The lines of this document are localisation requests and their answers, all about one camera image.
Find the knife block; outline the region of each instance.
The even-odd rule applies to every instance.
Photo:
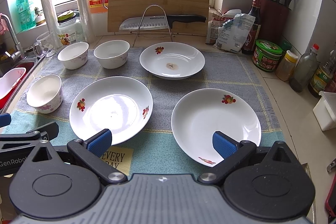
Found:
[[[290,10],[273,0],[261,0],[261,28],[258,39],[279,44]]]

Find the white plate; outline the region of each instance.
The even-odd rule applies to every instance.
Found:
[[[70,107],[70,125],[83,140],[107,128],[115,145],[137,134],[152,109],[152,95],[143,83],[123,76],[107,77],[77,95]]]
[[[171,128],[176,142],[189,157],[211,167],[223,160],[212,146],[215,131],[257,146],[261,140],[254,110],[237,95],[220,89],[195,90],[182,97],[174,107]]]
[[[163,42],[146,48],[140,55],[140,64],[159,78],[181,80],[199,72],[204,67],[205,59],[192,46]]]

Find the beige tile countertop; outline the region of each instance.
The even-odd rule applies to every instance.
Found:
[[[138,37],[134,47],[148,47],[158,42],[170,41],[169,37],[160,38],[162,34],[153,34],[150,36],[153,38]],[[92,43],[90,48],[96,48],[106,41],[115,39],[126,40],[132,45],[134,38],[134,34],[118,33],[110,36],[97,37],[96,42]],[[175,42],[189,44],[199,50],[220,51],[210,45],[206,45],[205,37],[178,34],[173,37],[173,40]],[[296,93],[290,88],[288,82],[281,81],[274,73],[259,70],[252,63],[252,59],[249,56],[247,56],[247,58],[250,60],[251,67],[268,94],[287,145],[302,164],[308,163],[310,175],[316,190],[316,216],[314,222],[327,223],[328,214],[325,211],[324,202],[334,178],[334,173],[328,174],[326,167],[336,158],[336,128],[325,132],[321,131],[312,111],[318,99],[313,97],[307,89],[301,93]],[[37,73],[37,71],[34,72],[30,80],[32,80]],[[14,99],[9,112],[14,109],[22,92],[19,92],[16,96],[17,98]]]

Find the black knife handle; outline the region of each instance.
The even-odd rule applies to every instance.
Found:
[[[206,22],[207,18],[200,15],[176,15],[176,16],[167,16],[169,28],[173,28],[173,22],[183,22],[183,23],[191,23],[191,22]]]

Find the teal cloth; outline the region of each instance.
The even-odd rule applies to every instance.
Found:
[[[201,88],[218,88],[232,92],[244,99],[256,112],[262,129],[261,146],[271,146],[277,140],[284,140],[277,117],[269,98],[254,74],[246,57],[227,52],[202,52],[204,69],[186,80],[171,81],[159,79],[144,70],[139,62],[142,48],[132,48],[128,61],[118,69],[100,67],[89,51],[88,62],[77,70],[67,70],[53,57],[39,71],[38,78],[57,74],[62,79],[63,102],[50,114],[37,113],[26,103],[22,94],[16,109],[11,114],[12,122],[4,129],[5,134],[25,133],[48,122],[57,122],[59,135],[51,141],[53,145],[65,145],[77,136],[69,123],[70,106],[76,95],[90,83],[109,76],[133,77],[144,83],[153,97],[153,113],[144,129],[118,147],[133,149],[130,175],[132,173],[199,175],[206,166],[189,158],[178,146],[171,131],[171,113],[185,94]]]

